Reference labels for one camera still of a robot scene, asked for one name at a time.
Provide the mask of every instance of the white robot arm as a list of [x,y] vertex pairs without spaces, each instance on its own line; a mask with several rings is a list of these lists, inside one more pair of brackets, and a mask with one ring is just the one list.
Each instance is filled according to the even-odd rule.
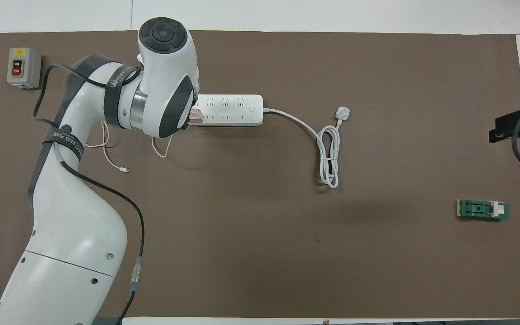
[[138,45],[144,70],[135,78],[135,68],[100,55],[74,66],[100,86],[68,78],[29,186],[33,233],[0,300],[0,325],[89,325],[107,295],[127,243],[124,223],[60,161],[78,170],[99,121],[170,136],[187,125],[199,90],[194,42],[178,21],[145,22]]

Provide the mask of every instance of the gray switch box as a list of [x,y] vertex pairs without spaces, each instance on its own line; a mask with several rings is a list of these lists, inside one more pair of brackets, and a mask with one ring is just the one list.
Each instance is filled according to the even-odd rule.
[[39,87],[42,56],[34,49],[12,47],[9,49],[8,83],[24,89]]

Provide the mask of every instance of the power plug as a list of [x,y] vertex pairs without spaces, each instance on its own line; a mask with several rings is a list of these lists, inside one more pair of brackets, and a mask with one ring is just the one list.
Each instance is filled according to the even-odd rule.
[[338,121],[336,122],[336,127],[340,127],[340,124],[342,124],[342,121],[345,121],[348,119],[348,116],[350,115],[350,110],[348,107],[338,107],[336,110],[336,118]]
[[198,126],[258,126],[264,121],[264,101],[260,95],[198,95],[192,107],[200,109],[201,119],[190,119]]

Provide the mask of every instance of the white plug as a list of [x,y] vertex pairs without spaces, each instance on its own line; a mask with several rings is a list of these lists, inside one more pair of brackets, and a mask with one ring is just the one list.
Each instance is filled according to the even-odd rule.
[[342,124],[342,121],[345,121],[348,119],[348,116],[350,115],[350,110],[348,107],[338,107],[336,110],[336,118],[338,119],[338,122],[336,122],[336,127],[340,127],[340,124]]

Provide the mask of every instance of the white power strip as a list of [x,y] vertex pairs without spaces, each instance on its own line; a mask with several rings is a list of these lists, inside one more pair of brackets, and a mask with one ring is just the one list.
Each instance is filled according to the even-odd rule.
[[258,126],[264,121],[264,101],[260,95],[198,95],[197,108],[204,115],[200,126]]

